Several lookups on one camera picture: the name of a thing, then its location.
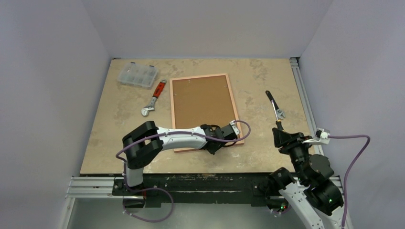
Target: table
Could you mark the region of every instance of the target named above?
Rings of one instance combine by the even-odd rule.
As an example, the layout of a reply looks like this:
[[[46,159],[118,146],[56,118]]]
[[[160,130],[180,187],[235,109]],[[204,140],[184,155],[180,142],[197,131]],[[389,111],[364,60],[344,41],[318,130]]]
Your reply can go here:
[[[122,85],[117,81],[128,62],[154,65],[159,69],[151,89]],[[239,118],[252,127],[243,146],[220,149],[214,156],[207,151],[174,153],[166,150],[144,169],[144,173],[240,173],[272,172],[280,167],[294,171],[287,155],[274,147],[271,128],[275,116],[265,90],[270,90],[287,115],[287,132],[309,135],[309,127],[288,59],[132,59],[112,60],[94,120],[80,173],[120,174],[122,162],[115,158],[124,135],[148,120],[171,128],[169,86],[156,102],[156,110],[140,113],[161,79],[228,73]]]

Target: cable connector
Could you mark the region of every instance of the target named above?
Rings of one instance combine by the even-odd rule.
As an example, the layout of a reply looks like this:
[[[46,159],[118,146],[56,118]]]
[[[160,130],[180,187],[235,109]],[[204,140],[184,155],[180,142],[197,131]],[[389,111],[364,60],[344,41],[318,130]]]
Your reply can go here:
[[[327,145],[330,141],[329,135],[329,130],[317,128],[314,138],[303,141],[302,143],[310,143],[311,145]]]

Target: transparent plastic box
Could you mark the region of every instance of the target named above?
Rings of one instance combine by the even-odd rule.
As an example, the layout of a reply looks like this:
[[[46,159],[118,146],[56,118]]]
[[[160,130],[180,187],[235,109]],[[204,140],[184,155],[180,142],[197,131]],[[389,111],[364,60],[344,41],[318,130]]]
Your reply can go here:
[[[123,84],[137,85],[150,88],[156,79],[158,69],[152,65],[127,63],[118,75],[118,81]]]

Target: white wall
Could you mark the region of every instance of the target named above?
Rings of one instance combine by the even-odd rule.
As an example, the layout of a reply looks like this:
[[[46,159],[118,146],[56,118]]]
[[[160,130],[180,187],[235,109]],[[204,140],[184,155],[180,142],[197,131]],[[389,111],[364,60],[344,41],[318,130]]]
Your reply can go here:
[[[80,0],[0,1],[0,228],[56,228],[108,64]]]
[[[300,62],[317,126],[369,134],[348,180],[359,229],[403,228],[405,217],[405,1],[335,0]],[[365,140],[333,140],[332,168],[344,172]]]
[[[332,0],[82,0],[113,57],[300,56]]]

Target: metal frame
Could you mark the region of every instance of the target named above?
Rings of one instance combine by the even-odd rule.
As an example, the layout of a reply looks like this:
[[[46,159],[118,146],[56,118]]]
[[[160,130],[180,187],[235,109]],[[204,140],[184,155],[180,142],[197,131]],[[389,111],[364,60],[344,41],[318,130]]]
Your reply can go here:
[[[290,58],[291,69],[297,84],[298,93],[301,98],[301,103],[304,108],[305,117],[309,126],[311,135],[315,135],[316,125],[312,114],[312,110],[308,101],[304,83],[302,81],[301,72],[299,71],[298,61],[296,58]],[[314,146],[315,153],[324,155],[322,146]],[[69,221],[76,203],[76,198],[128,198],[128,199],[143,199],[137,196],[113,196],[111,191],[114,187],[115,177],[72,177],[69,184],[66,196],[65,205],[62,212],[59,229],[67,229]],[[341,180],[339,177],[331,177],[331,180],[343,192]],[[350,215],[347,215],[347,228],[352,229],[352,221]]]

